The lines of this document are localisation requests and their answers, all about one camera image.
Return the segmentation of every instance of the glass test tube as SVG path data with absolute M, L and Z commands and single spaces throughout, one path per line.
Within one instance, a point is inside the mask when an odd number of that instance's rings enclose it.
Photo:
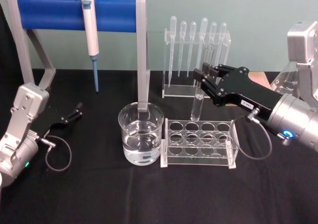
M 201 57 L 201 65 L 199 69 L 202 69 L 203 63 L 208 63 L 212 66 L 212 57 L 214 52 L 214 46 L 213 44 L 205 44 L 203 47 L 203 53 Z M 192 112 L 191 112 L 191 121 L 199 121 L 202 105 L 203 105 L 203 99 L 205 92 L 200 88 L 201 83 L 197 82 L 197 86 L 195 89 L 194 99 L 193 99 L 193 106 L 192 106 Z

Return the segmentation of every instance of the pipette rack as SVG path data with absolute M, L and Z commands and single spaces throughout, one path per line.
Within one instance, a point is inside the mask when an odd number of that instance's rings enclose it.
M 236 168 L 238 143 L 233 121 L 181 121 L 165 119 L 165 140 L 161 143 L 161 167 L 170 164 L 217 165 Z
M 202 54 L 198 54 L 198 47 L 200 43 L 199 32 L 195 34 L 193 50 L 191 55 L 191 63 L 189 68 L 189 76 L 187 76 L 187 60 L 189 52 L 189 25 L 187 32 L 184 38 L 183 53 L 182 53 L 182 63 L 181 63 L 181 72 L 178 76 L 178 57 L 179 57 L 179 46 L 180 46 L 180 34 L 179 26 L 177 27 L 175 42 L 174 42 L 174 53 L 173 53 L 173 71 L 170 86 L 168 85 L 168 71 L 169 71 L 169 51 L 170 51 L 170 31 L 167 29 L 164 30 L 164 61 L 163 61 L 163 79 L 162 79 L 162 97 L 165 96 L 176 96 L 176 97 L 194 97 L 195 86 L 193 86 L 193 70 L 196 67 L 197 57 Z M 204 38 L 204 43 L 209 42 L 210 33 L 206 33 Z M 216 53 L 218 46 L 221 47 L 221 54 L 218 64 L 226 65 L 229 50 L 231 45 L 230 32 L 227 30 L 223 42 L 220 44 L 219 33 L 215 34 L 214 38 L 214 54 L 212 61 L 213 63 L 216 60 Z

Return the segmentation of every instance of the transfer pipette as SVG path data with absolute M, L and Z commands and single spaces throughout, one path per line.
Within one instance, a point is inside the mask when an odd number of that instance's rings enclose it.
M 178 76 L 180 76 L 180 69 L 181 69 L 181 63 L 182 63 L 182 53 L 183 53 L 183 44 L 184 44 L 184 38 L 185 38 L 185 31 L 187 30 L 187 22 L 182 21 L 180 25 L 180 47 L 179 47 L 179 59 L 178 59 L 178 67 L 179 72 Z
M 209 33 L 209 44 L 214 45 L 214 37 L 216 32 L 217 32 L 217 24 L 216 22 L 212 22 L 210 26 L 210 33 Z
M 172 16 L 170 18 L 170 58 L 169 58 L 169 87 L 172 77 L 172 64 L 173 64 L 173 49 L 174 49 L 174 39 L 177 30 L 177 17 Z
M 95 14 L 95 0 L 81 0 L 84 25 L 87 39 L 87 48 L 90 59 L 93 63 L 95 90 L 98 93 L 98 76 L 97 76 L 97 57 L 99 53 L 97 25 Z
M 194 37 L 195 37 L 195 31 L 197 30 L 197 23 L 192 22 L 190 26 L 190 42 L 189 42 L 189 52 L 188 52 L 188 61 L 187 61 L 187 76 L 189 76 L 189 69 L 190 69 L 190 63 L 191 63 L 191 55 L 192 55 L 192 49 L 193 49 L 193 43 L 194 43 Z
M 208 18 L 202 18 L 201 20 L 201 25 L 200 25 L 200 32 L 199 32 L 199 39 L 200 39 L 200 44 L 199 44 L 199 50 L 198 50 L 198 58 L 197 58 L 197 65 L 196 68 L 200 69 L 200 61 L 201 61 L 201 56 L 202 56 L 202 47 L 204 43 L 204 38 L 205 38 L 205 33 L 207 31 L 208 27 Z
M 221 48 L 222 48 L 223 40 L 225 38 L 226 30 L 227 30 L 227 24 L 223 22 L 221 24 L 221 28 L 220 28 L 219 45 L 218 45 L 217 55 L 215 57 L 214 66 L 217 66 L 219 64 L 219 59 L 220 59 L 220 55 L 221 55 Z

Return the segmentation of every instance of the light blue wall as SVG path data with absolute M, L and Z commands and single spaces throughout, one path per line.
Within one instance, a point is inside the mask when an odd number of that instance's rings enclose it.
M 6 0 L 0 0 L 5 14 Z M 162 70 L 163 35 L 169 18 L 226 22 L 232 45 L 228 65 L 253 71 L 279 71 L 287 63 L 287 31 L 301 20 L 318 19 L 318 0 L 147 0 L 150 68 Z M 40 31 L 58 69 L 91 69 L 83 31 Z M 99 33 L 99 68 L 135 70 L 135 34 Z M 30 48 L 32 65 L 41 64 Z

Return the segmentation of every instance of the water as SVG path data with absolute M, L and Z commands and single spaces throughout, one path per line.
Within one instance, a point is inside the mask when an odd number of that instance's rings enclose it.
M 150 121 L 135 121 L 123 132 L 125 157 L 135 165 L 148 165 L 160 155 L 161 129 L 151 133 L 157 126 Z
M 195 94 L 191 112 L 191 121 L 199 121 L 203 105 L 204 94 Z

